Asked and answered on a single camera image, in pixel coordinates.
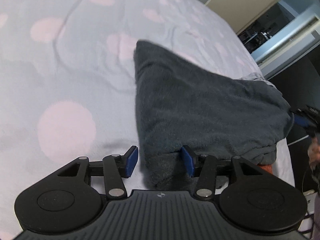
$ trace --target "ribbed gray panel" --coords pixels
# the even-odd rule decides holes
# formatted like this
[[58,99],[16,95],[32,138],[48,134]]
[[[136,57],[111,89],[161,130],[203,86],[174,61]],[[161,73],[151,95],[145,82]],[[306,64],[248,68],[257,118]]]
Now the ribbed gray panel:
[[91,225],[61,236],[29,231],[16,240],[302,240],[298,232],[256,236],[228,224],[211,202],[198,201],[187,191],[135,190],[128,199],[110,202]]

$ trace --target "metal screw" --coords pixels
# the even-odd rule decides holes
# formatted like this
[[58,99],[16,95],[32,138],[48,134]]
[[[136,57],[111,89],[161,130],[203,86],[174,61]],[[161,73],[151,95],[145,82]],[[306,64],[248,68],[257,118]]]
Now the metal screw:
[[120,197],[124,194],[124,190],[120,188],[113,188],[109,190],[109,195],[113,197]]
[[201,188],[197,190],[196,194],[200,197],[209,197],[212,195],[212,191],[207,188]]

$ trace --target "bed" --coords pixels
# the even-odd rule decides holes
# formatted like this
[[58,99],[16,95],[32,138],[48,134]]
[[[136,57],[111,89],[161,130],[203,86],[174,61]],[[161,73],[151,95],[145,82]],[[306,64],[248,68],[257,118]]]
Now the bed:
[[[79,156],[139,146],[138,39],[238,79],[261,74],[228,24],[197,0],[0,0],[0,239],[20,231],[17,195]],[[294,185],[286,140],[273,173]],[[145,189],[138,162],[128,193]],[[103,191],[103,181],[92,179]]]

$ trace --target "white fabric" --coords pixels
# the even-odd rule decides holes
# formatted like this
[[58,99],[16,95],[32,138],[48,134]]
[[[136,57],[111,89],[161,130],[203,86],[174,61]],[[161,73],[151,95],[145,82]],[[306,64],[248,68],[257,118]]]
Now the white fabric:
[[[0,0],[0,238],[21,228],[17,195],[81,155],[138,145],[135,43],[159,43],[231,78],[260,72],[228,24],[197,0]],[[285,142],[274,170],[293,183]],[[125,180],[145,188],[137,165]],[[102,180],[93,181],[103,191]]]

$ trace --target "polka dot sheet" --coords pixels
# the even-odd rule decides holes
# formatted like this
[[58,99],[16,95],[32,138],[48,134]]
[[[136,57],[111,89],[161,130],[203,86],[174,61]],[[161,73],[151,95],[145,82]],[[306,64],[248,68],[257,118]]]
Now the polka dot sheet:
[[[231,78],[260,73],[197,0],[0,0],[1,240],[21,231],[13,205],[22,190],[78,156],[98,161],[139,146],[138,39]],[[138,163],[129,194],[145,189],[143,174]]]

